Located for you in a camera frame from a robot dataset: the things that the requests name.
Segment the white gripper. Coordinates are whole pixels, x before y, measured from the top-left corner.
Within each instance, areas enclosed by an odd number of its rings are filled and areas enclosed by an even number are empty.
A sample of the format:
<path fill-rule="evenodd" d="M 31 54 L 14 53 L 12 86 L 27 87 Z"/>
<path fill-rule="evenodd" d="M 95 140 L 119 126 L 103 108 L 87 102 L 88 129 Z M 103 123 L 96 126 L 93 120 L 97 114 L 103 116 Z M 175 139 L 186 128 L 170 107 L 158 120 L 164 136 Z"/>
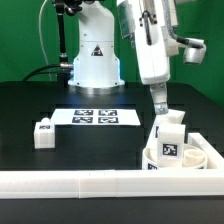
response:
<path fill-rule="evenodd" d="M 163 39 L 159 15 L 163 14 L 160 0 L 134 0 L 135 48 L 141 81 L 150 86 L 155 113 L 168 113 L 167 87 L 169 60 Z"/>

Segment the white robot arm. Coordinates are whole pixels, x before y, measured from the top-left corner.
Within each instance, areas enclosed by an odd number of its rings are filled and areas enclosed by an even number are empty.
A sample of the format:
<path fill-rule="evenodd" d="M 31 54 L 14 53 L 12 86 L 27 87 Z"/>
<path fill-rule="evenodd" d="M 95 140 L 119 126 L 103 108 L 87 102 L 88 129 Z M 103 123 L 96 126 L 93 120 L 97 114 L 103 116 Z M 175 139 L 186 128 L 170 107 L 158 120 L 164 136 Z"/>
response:
<path fill-rule="evenodd" d="M 89 94 L 124 85 L 120 61 L 114 52 L 114 16 L 103 0 L 52 0 L 60 40 L 60 66 L 72 72 L 68 84 Z M 189 0 L 116 0 L 121 36 L 134 46 L 141 82 L 150 88 L 155 112 L 166 114 L 170 78 L 169 58 L 184 49 L 186 63 L 202 62 L 206 45 L 200 39 L 176 35 L 176 6 Z M 63 16 L 79 20 L 79 53 L 68 61 Z"/>

